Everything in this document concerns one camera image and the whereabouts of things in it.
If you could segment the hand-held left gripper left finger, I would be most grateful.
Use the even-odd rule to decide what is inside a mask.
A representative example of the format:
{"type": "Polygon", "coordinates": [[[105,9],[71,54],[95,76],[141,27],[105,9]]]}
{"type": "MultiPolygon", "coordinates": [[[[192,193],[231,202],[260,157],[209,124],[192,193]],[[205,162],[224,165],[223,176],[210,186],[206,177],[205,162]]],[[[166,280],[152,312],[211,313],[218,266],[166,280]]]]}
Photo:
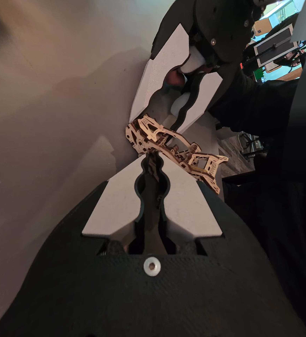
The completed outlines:
{"type": "Polygon", "coordinates": [[[147,155],[142,155],[106,182],[83,237],[117,241],[129,253],[143,253],[146,168],[147,155]]]}

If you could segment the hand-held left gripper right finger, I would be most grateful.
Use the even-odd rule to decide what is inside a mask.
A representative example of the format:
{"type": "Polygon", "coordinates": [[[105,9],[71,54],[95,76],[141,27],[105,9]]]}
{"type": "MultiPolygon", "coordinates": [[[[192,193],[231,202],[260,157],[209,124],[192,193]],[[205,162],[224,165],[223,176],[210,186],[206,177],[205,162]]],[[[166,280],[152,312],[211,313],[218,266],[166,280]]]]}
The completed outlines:
{"type": "Polygon", "coordinates": [[[166,251],[200,239],[222,237],[198,181],[164,154],[156,155],[159,178],[158,231],[166,251]]]}

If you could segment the dark panel with white frame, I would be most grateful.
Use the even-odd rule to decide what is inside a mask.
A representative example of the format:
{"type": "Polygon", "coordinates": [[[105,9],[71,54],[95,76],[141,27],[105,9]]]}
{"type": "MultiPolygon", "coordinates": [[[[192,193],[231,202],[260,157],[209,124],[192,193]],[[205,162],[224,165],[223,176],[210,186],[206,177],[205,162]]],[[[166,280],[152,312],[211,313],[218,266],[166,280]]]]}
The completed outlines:
{"type": "Polygon", "coordinates": [[[293,25],[290,24],[254,46],[258,68],[298,48],[298,42],[291,41],[293,29],[293,25]]]}

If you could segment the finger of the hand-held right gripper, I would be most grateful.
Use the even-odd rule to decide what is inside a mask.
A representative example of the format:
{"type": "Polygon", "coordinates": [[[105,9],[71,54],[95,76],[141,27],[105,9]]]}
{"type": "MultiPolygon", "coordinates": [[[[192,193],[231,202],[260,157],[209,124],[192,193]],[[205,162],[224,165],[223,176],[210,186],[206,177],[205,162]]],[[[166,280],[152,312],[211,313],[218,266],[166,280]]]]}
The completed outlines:
{"type": "Polygon", "coordinates": [[[162,88],[168,72],[183,65],[188,57],[189,36],[179,23],[157,56],[146,64],[131,107],[130,123],[147,108],[152,95],[162,88]]]}
{"type": "Polygon", "coordinates": [[[172,115],[176,117],[172,131],[183,133],[205,113],[222,80],[217,72],[195,76],[190,92],[182,94],[172,104],[172,115]]]}

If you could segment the person's right hand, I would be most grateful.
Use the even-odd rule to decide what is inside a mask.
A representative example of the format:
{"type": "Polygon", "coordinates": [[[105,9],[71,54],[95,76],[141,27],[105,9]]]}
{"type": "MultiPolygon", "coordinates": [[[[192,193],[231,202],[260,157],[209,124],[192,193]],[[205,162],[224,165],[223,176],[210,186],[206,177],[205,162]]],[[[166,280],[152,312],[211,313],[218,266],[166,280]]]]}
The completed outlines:
{"type": "Polygon", "coordinates": [[[164,81],[168,86],[182,88],[187,79],[184,74],[178,72],[178,70],[171,70],[167,73],[164,81]]]}

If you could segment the wooden mechanical model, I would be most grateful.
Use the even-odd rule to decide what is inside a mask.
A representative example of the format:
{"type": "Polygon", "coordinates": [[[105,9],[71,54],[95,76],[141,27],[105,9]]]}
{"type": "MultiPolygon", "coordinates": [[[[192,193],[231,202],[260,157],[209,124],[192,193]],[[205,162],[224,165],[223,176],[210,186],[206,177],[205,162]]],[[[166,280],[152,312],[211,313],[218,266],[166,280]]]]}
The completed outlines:
{"type": "Polygon", "coordinates": [[[204,183],[206,187],[221,196],[222,187],[217,183],[219,166],[228,162],[226,156],[205,153],[196,142],[189,142],[183,135],[165,128],[149,115],[130,122],[125,136],[138,153],[147,155],[147,171],[155,178],[155,205],[160,208],[163,197],[172,188],[180,190],[181,196],[194,194],[191,184],[204,183]]]}

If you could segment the person's right forearm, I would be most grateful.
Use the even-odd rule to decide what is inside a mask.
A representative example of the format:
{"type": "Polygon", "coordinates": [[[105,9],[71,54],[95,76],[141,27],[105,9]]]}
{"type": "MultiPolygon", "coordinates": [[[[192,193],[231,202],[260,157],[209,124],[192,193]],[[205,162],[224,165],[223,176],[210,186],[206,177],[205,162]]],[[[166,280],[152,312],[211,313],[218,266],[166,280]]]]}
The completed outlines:
{"type": "Polygon", "coordinates": [[[239,69],[225,94],[209,108],[224,127],[255,136],[286,130],[299,78],[254,82],[239,69]]]}

